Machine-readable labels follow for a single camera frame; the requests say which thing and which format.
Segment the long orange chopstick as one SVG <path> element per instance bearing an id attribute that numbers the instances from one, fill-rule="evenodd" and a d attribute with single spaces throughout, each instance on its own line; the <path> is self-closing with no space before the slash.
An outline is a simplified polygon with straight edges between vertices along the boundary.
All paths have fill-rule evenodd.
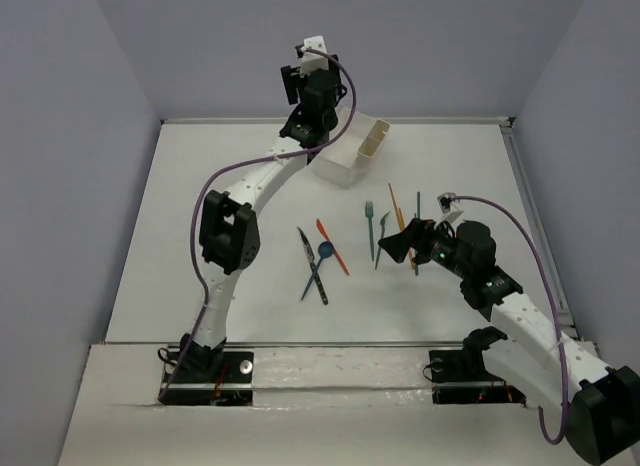
<path id="1" fill-rule="evenodd" d="M 396 220 L 397 220 L 397 223 L 398 223 L 397 208 L 399 207 L 399 205 L 398 205 L 398 202 L 396 200 L 396 196 L 395 196 L 393 187 L 392 187 L 390 182 L 388 183 L 388 188 L 389 188 L 389 192 L 390 192 L 390 196 L 391 196 L 392 205 L 393 205 L 393 208 L 394 208 Z M 408 251 L 408 258 L 409 258 L 410 266 L 411 266 L 412 270 L 414 271 L 414 256 L 413 256 L 413 251 L 411 249 L 409 249 L 409 251 Z"/>

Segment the teal plastic knife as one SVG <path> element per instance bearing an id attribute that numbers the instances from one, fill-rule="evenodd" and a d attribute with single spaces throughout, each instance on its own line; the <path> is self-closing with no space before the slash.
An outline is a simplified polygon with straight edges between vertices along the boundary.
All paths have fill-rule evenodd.
<path id="1" fill-rule="evenodd" d="M 379 225 L 380 225 L 380 237 L 378 240 L 378 243 L 385 238 L 385 233 L 386 233 L 386 222 L 387 219 L 390 215 L 390 211 L 386 212 L 380 219 Z M 381 253 L 382 253 L 382 248 L 381 246 L 378 244 L 377 246 L 377 250 L 376 250 L 376 256 L 375 256 L 375 270 L 378 269 L 379 266 L 379 262 L 380 262 L 380 258 L 381 258 Z"/>

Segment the teal plastic fork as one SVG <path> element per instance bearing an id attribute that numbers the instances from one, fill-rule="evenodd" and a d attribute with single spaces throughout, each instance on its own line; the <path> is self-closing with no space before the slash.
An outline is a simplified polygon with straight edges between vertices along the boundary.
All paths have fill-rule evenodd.
<path id="1" fill-rule="evenodd" d="M 374 254 L 375 254 L 374 229 L 373 229 L 374 206 L 371 200 L 365 201 L 364 213 L 365 213 L 365 217 L 367 219 L 367 224 L 368 224 L 370 256 L 371 256 L 371 260 L 374 260 Z"/>

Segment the long teal chopstick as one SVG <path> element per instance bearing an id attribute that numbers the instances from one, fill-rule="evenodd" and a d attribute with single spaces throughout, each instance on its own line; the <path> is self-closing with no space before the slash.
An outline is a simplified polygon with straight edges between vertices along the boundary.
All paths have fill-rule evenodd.
<path id="1" fill-rule="evenodd" d="M 421 193 L 420 191 L 416 192 L 416 208 L 414 212 L 414 218 L 420 219 L 421 216 Z M 419 265 L 414 261 L 414 275 L 419 276 Z"/>

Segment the blue spoon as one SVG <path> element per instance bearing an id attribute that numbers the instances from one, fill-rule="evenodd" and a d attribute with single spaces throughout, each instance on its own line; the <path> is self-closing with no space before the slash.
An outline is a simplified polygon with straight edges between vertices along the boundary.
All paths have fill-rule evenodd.
<path id="1" fill-rule="evenodd" d="M 312 284 L 314 283 L 314 278 L 316 275 L 319 275 L 319 269 L 320 266 L 322 264 L 322 262 L 331 257 L 334 254 L 334 246 L 330 241 L 324 241 L 322 242 L 319 246 L 318 246 L 318 254 L 319 254 L 319 259 L 314 267 L 314 270 L 312 270 L 312 274 L 305 286 L 304 292 L 301 296 L 301 300 L 303 300 L 306 296 L 306 294 L 308 293 L 309 289 L 311 288 Z"/>

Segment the white utensil caddy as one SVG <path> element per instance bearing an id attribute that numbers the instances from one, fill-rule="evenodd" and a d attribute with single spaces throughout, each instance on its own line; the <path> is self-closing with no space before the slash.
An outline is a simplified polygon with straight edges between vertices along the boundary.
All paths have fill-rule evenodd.
<path id="1" fill-rule="evenodd" d="M 391 125 L 355 112 L 346 132 L 311 162 L 312 172 L 334 186 L 348 189 L 370 171 Z"/>

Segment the black handled steel knife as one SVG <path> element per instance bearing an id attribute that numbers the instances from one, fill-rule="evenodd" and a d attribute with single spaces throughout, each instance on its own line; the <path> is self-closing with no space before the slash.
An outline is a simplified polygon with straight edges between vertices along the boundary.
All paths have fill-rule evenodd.
<path id="1" fill-rule="evenodd" d="M 307 261 L 309 263 L 309 267 L 310 267 L 311 270 L 314 270 L 314 267 L 316 265 L 316 261 L 315 261 L 315 255 L 314 255 L 313 249 L 311 247 L 311 244 L 309 242 L 309 239 L 307 238 L 306 234 L 304 233 L 304 231 L 300 227 L 297 227 L 297 230 L 299 232 L 299 235 L 300 235 L 300 238 L 301 238 L 301 241 L 302 241 L 302 244 L 303 244 L 303 249 L 304 249 L 304 252 L 305 252 L 306 259 L 307 259 Z M 322 281 L 321 281 L 319 275 L 315 276 L 314 283 L 315 283 L 315 285 L 317 287 L 317 290 L 318 290 L 318 293 L 319 293 L 319 296 L 321 298 L 322 303 L 324 305 L 328 305 L 329 304 L 328 297 L 326 295 L 324 286 L 322 284 Z"/>

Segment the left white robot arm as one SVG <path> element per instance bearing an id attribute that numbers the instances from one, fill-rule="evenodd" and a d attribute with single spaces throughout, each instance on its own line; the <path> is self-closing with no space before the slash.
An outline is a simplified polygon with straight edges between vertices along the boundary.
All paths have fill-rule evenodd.
<path id="1" fill-rule="evenodd" d="M 260 249 L 257 218 L 275 193 L 322 149 L 338 139 L 336 107 L 353 82 L 331 55 L 311 72 L 286 66 L 281 70 L 294 110 L 270 153 L 245 161 L 249 172 L 224 191 L 207 181 L 196 200 L 190 225 L 190 257 L 204 299 L 191 332 L 180 341 L 170 375 L 192 373 L 214 380 L 222 367 L 227 316 L 240 274 Z"/>

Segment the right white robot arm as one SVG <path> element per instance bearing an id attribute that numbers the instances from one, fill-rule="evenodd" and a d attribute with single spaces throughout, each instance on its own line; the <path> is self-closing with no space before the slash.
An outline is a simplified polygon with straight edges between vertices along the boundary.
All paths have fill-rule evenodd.
<path id="1" fill-rule="evenodd" d="M 496 263 L 490 229 L 413 219 L 379 245 L 395 262 L 415 253 L 461 280 L 465 301 L 489 323 L 464 341 L 457 370 L 510 383 L 543 413 L 559 419 L 564 437 L 588 464 L 601 465 L 639 441 L 639 376 L 615 369 L 555 329 L 523 288 Z"/>

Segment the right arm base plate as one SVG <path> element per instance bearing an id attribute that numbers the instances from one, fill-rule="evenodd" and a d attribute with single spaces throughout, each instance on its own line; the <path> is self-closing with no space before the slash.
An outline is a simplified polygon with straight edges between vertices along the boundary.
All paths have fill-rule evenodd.
<path id="1" fill-rule="evenodd" d="M 422 369 L 436 405 L 526 405 L 525 395 L 503 379 L 484 370 L 466 372 L 455 361 L 461 350 L 432 350 Z"/>

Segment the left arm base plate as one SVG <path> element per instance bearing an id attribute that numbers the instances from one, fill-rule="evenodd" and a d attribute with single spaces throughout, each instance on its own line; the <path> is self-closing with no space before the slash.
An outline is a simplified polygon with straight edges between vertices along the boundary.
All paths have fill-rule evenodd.
<path id="1" fill-rule="evenodd" d="M 177 362 L 176 348 L 160 348 L 159 359 L 164 363 L 159 402 L 166 406 L 251 406 L 254 353 L 244 350 L 225 350 L 222 364 L 210 375 L 181 365 L 173 382 L 167 385 Z"/>

